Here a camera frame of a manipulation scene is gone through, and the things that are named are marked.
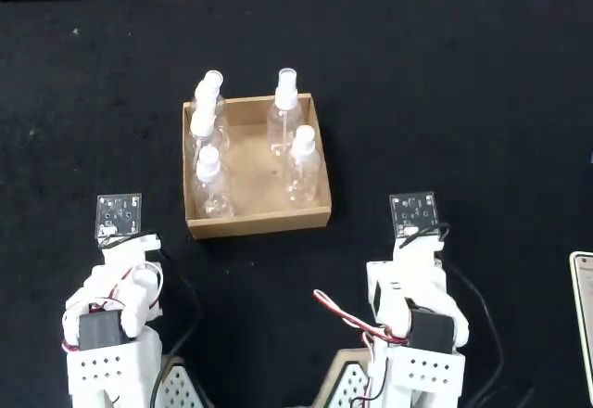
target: clear plastic bottle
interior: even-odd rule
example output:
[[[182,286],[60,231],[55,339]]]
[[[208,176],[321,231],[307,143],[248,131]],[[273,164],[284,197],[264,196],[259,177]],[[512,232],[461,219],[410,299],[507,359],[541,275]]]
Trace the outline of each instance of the clear plastic bottle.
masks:
[[[297,72],[290,68],[280,70],[274,104],[268,112],[268,144],[276,157],[290,148],[295,131],[304,123],[297,96]]]
[[[186,138],[186,150],[194,167],[202,147],[212,145],[220,151],[222,156],[226,152],[228,144],[225,135],[215,126],[215,108],[216,102],[202,100],[192,114],[189,135]]]
[[[315,200],[321,166],[322,157],[315,149],[315,130],[309,125],[299,126],[284,169],[285,192],[293,205],[306,206]]]
[[[196,90],[194,91],[194,100],[192,102],[194,104],[194,111],[197,110],[200,102],[216,102],[216,120],[214,121],[214,125],[223,135],[224,144],[226,145],[225,148],[228,150],[231,144],[231,139],[229,138],[229,122],[226,119],[226,114],[224,112],[226,101],[224,100],[224,97],[221,96],[221,86],[223,81],[224,78],[220,71],[208,71],[204,76],[204,79],[197,85]]]
[[[192,188],[200,217],[227,218],[234,215],[228,174],[221,166],[216,147],[205,146],[200,150]]]

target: black cable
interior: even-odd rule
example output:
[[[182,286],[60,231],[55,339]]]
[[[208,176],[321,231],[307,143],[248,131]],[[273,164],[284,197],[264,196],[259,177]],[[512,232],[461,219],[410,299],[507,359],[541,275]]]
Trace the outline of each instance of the black cable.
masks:
[[[428,225],[428,226],[420,229],[415,234],[408,236],[406,238],[406,240],[403,243],[401,243],[401,246],[399,246],[399,248],[400,249],[405,248],[413,240],[419,238],[420,236],[429,234],[429,233],[433,232],[435,229],[438,229],[439,232],[440,232],[440,229],[445,229],[445,233],[439,237],[439,240],[443,241],[447,237],[450,228],[451,228],[451,226],[449,225],[449,223],[436,223],[436,224]]]
[[[460,280],[463,282],[463,284],[467,288],[469,288],[475,294],[475,296],[480,300],[480,303],[482,304],[482,310],[484,311],[484,314],[486,315],[486,320],[488,321],[488,326],[490,327],[490,332],[492,333],[492,337],[494,338],[494,341],[497,346],[498,364],[494,370],[494,373],[492,373],[492,376],[490,376],[490,378],[487,380],[487,382],[466,403],[467,408],[476,408],[477,406],[479,406],[478,403],[481,402],[482,398],[488,397],[486,394],[492,388],[494,383],[498,380],[498,377],[500,376],[500,373],[502,372],[502,368],[504,366],[504,361],[505,361],[504,350],[502,348],[502,341],[500,340],[500,335],[498,334],[498,330],[494,323],[494,320],[492,319],[490,310],[488,309],[488,306],[486,305],[486,301],[484,300],[484,297],[482,296],[480,291],[477,289],[477,287],[474,286],[473,283],[469,280],[469,278],[467,278],[451,262],[443,261],[443,264],[446,265],[447,268],[450,269],[456,276],[458,276],[460,278]]]
[[[531,387],[527,391],[527,394],[525,394],[524,397],[519,401],[517,408],[525,408],[529,404],[529,402],[534,398],[535,393],[536,389],[534,387]]]
[[[385,390],[385,382],[387,381],[387,369],[388,369],[387,366],[388,365],[389,365],[389,358],[387,357],[385,359],[385,373],[383,374],[383,383],[381,384],[381,389],[379,389],[379,392],[377,392],[372,397],[363,397],[363,396],[353,397],[350,400],[350,408],[354,408],[355,401],[372,402],[372,401],[376,401],[377,399],[379,399],[379,396],[381,396],[381,394],[383,394],[383,391]]]
[[[490,402],[492,399],[494,399],[495,397],[497,397],[499,394],[501,394],[502,392],[504,392],[505,390],[507,390],[509,388],[509,384],[504,384],[503,386],[501,386],[498,389],[495,389],[494,391],[491,391],[489,394],[486,394],[481,401],[479,401],[476,405],[475,408],[482,408],[484,405],[486,405],[488,402]]]
[[[505,392],[507,389],[511,388],[512,386],[513,386],[512,384],[506,383],[502,387],[491,391],[489,394],[486,394],[482,398],[482,400],[479,401],[475,405],[475,408],[482,408],[483,406],[486,406],[489,402],[492,401],[492,399],[497,397],[500,393]],[[531,383],[524,382],[524,386],[526,389],[526,393],[519,401],[517,408],[524,408],[525,406],[527,406],[527,404],[531,401],[531,399],[533,398],[533,396],[536,392],[536,389],[534,388],[534,386]]]
[[[127,243],[128,241],[131,241],[136,238],[142,238],[143,236],[147,235],[158,235],[158,233],[152,230],[144,230],[142,232],[138,232],[137,234],[124,236],[122,239],[118,239],[117,241],[114,241],[112,243],[109,243],[109,240],[117,235],[109,235],[99,243],[99,248],[102,250],[113,249],[117,246],[121,246],[123,243]]]
[[[155,408],[155,403],[157,402],[158,386],[160,385],[160,382],[162,381],[162,379],[165,375],[165,372],[169,369],[171,361],[173,360],[173,358],[175,357],[177,352],[182,348],[185,341],[187,341],[187,339],[189,339],[192,336],[192,334],[196,330],[197,322],[200,320],[200,318],[202,318],[202,314],[203,314],[202,306],[199,302],[199,299],[197,298],[196,290],[194,289],[194,287],[190,284],[190,282],[187,280],[187,278],[185,278],[185,276],[177,269],[175,262],[167,254],[167,252],[165,252],[165,250],[161,249],[158,252],[162,255],[162,257],[165,260],[167,260],[167,262],[171,266],[171,269],[173,270],[173,272],[175,272],[175,274],[177,274],[178,278],[185,285],[186,289],[188,290],[188,292],[190,294],[192,302],[196,306],[196,314],[195,314],[194,319],[192,320],[192,323],[189,325],[189,327],[187,328],[185,333],[175,342],[173,347],[170,349],[169,358],[165,362],[165,365],[161,366],[160,371],[158,371],[158,375],[155,380],[155,384],[153,385],[152,392],[150,394],[150,404],[149,404],[150,408]]]

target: white perforated block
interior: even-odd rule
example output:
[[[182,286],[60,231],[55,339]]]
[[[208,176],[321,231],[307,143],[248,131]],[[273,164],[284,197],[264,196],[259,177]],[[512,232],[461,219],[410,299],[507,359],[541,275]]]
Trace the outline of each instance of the white perforated block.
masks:
[[[463,388],[465,357],[459,353],[390,348],[391,384],[409,389],[459,397]]]
[[[205,408],[183,366],[173,366],[158,389],[160,408]]]
[[[364,396],[368,382],[369,378],[360,363],[345,363],[325,408],[349,408],[353,398]]]
[[[117,391],[131,385],[144,387],[144,398],[151,390],[160,367],[162,346],[158,334],[145,326],[134,342],[67,356],[69,393]]]

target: black fabric surface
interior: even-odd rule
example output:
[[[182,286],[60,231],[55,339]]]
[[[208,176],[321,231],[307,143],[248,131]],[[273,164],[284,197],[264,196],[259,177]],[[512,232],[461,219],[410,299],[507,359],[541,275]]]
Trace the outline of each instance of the black fabric surface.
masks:
[[[593,249],[593,0],[114,0],[0,6],[3,406],[68,406],[65,299],[101,255],[96,195],[143,193],[143,227],[195,284],[183,350],[220,407],[309,403],[371,320],[365,262],[389,255],[387,195],[434,190],[446,253],[482,290],[531,404],[587,406],[569,254]],[[228,97],[312,92],[333,193],[326,229],[195,243],[180,106],[209,68]],[[170,277],[165,350],[190,320]],[[495,365],[474,296],[464,393]],[[489,406],[512,407],[509,389]]]

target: red and white wire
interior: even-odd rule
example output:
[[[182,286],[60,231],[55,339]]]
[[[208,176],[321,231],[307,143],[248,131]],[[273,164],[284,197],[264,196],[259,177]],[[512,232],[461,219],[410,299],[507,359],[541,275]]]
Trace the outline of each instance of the red and white wire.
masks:
[[[397,337],[390,336],[390,335],[386,334],[384,329],[382,329],[380,327],[369,325],[368,323],[365,323],[362,320],[360,320],[358,317],[355,317],[354,315],[342,310],[342,308],[340,308],[335,303],[335,301],[330,299],[328,297],[328,295],[325,292],[323,292],[322,290],[319,290],[319,289],[313,290],[313,296],[317,299],[317,301],[319,303],[321,303],[323,306],[325,306],[331,312],[339,315],[342,318],[342,320],[344,321],[344,323],[346,323],[348,326],[352,326],[357,329],[362,329],[363,331],[368,332],[372,336],[378,337],[381,340],[384,340],[388,343],[405,343],[407,341],[405,338],[397,338]]]

